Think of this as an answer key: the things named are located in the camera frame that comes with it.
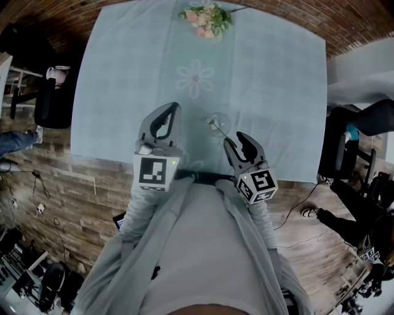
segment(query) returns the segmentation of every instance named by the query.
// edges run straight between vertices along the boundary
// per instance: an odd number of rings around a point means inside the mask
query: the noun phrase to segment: light blue tablecloth
[[[207,117],[220,111],[231,138],[242,131],[263,146],[279,180],[315,181],[326,117],[324,41],[254,9],[234,13],[223,41],[199,38],[176,17],[181,5],[141,0],[101,11],[79,73],[71,152],[132,162],[143,118],[177,101],[183,168],[233,173],[223,140],[206,132]],[[191,89],[188,73],[204,82]]]

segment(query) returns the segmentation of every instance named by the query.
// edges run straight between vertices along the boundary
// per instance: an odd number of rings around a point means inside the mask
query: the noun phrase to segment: open jacket
[[[163,246],[178,217],[192,178],[174,181],[168,193],[132,190],[120,233],[98,256],[76,298],[72,315],[137,315]],[[291,292],[300,315],[313,314],[308,295],[289,262],[276,250],[264,202],[247,208],[233,183],[219,180],[225,208],[236,220],[260,274],[268,313],[288,314],[282,289]]]

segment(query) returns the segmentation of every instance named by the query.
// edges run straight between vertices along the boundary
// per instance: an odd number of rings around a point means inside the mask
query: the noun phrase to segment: white shirt
[[[213,186],[191,186],[157,266],[141,315],[205,304],[267,314],[265,294],[241,232]]]

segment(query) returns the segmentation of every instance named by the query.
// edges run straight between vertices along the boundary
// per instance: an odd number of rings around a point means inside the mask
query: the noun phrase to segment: jeans
[[[337,232],[344,241],[357,247],[369,234],[376,220],[383,215],[382,209],[371,199],[362,197],[342,180],[334,180],[331,190],[335,192],[356,221],[337,218],[330,211],[320,209],[318,220]]]
[[[8,131],[0,134],[0,157],[3,154],[26,149],[36,143],[37,134],[23,134],[19,131]]]

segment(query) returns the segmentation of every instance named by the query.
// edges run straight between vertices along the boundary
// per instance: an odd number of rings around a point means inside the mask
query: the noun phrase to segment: white cube
[[[278,190],[278,182],[268,168],[241,174],[236,187],[248,203],[256,204],[271,199]]]
[[[179,161],[180,157],[135,154],[132,189],[169,191]]]

